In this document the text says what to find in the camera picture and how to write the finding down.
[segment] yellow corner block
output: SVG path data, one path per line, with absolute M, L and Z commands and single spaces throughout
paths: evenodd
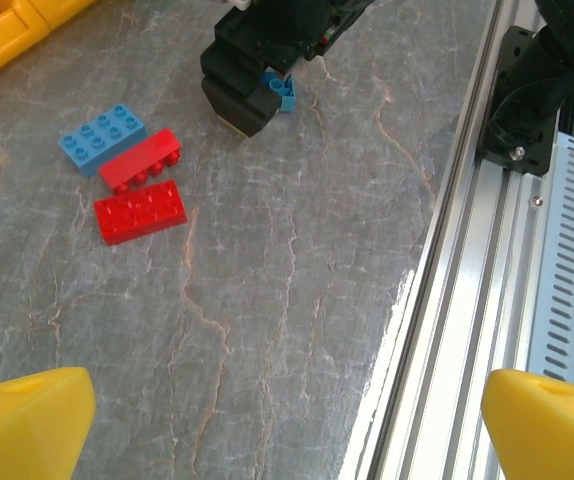
M 96 0 L 0 0 L 0 68 Z
M 71 478 L 94 410 L 84 368 L 0 383 L 0 480 Z
M 49 33 L 27 0 L 0 0 L 0 67 Z
M 574 480 L 574 385 L 498 370 L 482 412 L 507 480 Z

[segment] metal frame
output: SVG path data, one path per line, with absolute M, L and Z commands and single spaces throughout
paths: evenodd
M 420 267 L 392 315 L 341 478 L 501 478 L 480 416 L 488 372 L 526 369 L 552 175 L 476 159 L 504 33 L 538 30 L 533 0 L 493 6 Z

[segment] blue lego brick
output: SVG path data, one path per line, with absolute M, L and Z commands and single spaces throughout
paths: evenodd
M 261 82 L 271 88 L 281 97 L 280 111 L 293 112 L 296 108 L 296 90 L 291 76 L 282 80 L 276 72 L 271 70 L 263 73 Z
M 147 138 L 143 122 L 118 104 L 92 122 L 58 140 L 58 145 L 86 177 L 98 167 Z

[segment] lego brick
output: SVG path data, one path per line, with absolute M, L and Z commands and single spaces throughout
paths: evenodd
M 29 0 L 52 30 L 96 0 Z
M 187 221 L 174 180 L 94 202 L 100 232 L 117 245 Z
M 181 143 L 168 128 L 143 140 L 98 169 L 103 181 L 116 195 L 129 190 L 130 185 L 142 185 L 147 174 L 153 177 L 180 159 Z
M 86 177 L 98 167 L 147 138 L 145 125 L 118 104 L 94 121 L 58 140 L 58 145 Z
M 28 0 L 0 0 L 0 68 L 48 34 Z
M 261 81 L 274 92 L 280 95 L 280 111 L 293 112 L 296 108 L 296 90 L 291 76 L 281 79 L 276 72 L 271 70 L 262 74 Z

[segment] table surface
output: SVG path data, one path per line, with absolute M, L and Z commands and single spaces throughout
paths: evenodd
M 249 140 L 200 89 L 218 1 L 102 0 L 0 71 L 0 381 L 89 370 L 76 478 L 351 476 L 490 3 L 377 0 Z M 107 247 L 56 141 L 119 102 L 189 220 Z

